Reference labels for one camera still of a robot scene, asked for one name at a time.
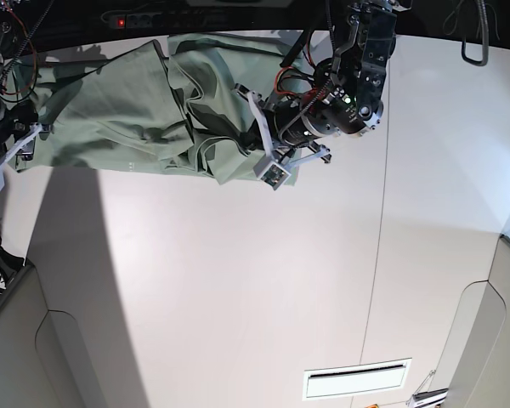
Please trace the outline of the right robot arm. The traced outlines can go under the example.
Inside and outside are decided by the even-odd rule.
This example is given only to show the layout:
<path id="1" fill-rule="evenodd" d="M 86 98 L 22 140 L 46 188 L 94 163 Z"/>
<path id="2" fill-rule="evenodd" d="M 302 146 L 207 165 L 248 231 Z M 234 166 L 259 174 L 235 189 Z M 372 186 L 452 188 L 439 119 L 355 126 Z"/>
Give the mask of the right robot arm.
<path id="1" fill-rule="evenodd" d="M 39 123 L 31 94 L 37 84 L 39 61 L 32 38 L 54 2 L 47 2 L 28 28 L 15 12 L 21 1 L 0 1 L 0 160 L 9 140 L 20 142 Z"/>

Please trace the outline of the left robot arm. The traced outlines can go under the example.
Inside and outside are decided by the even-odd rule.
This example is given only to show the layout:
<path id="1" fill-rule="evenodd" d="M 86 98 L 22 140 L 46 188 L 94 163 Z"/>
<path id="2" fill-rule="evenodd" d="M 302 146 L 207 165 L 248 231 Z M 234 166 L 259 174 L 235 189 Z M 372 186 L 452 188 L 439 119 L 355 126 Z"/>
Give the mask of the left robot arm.
<path id="1" fill-rule="evenodd" d="M 327 23 L 330 57 L 314 62 L 310 27 L 282 60 L 267 98 L 235 85 L 256 117 L 241 134 L 241 147 L 261 150 L 283 167 L 302 149 L 328 163 L 332 154 L 320 139 L 377 127 L 397 14 L 410 8 L 409 1 L 327 1 L 317 19 Z"/>

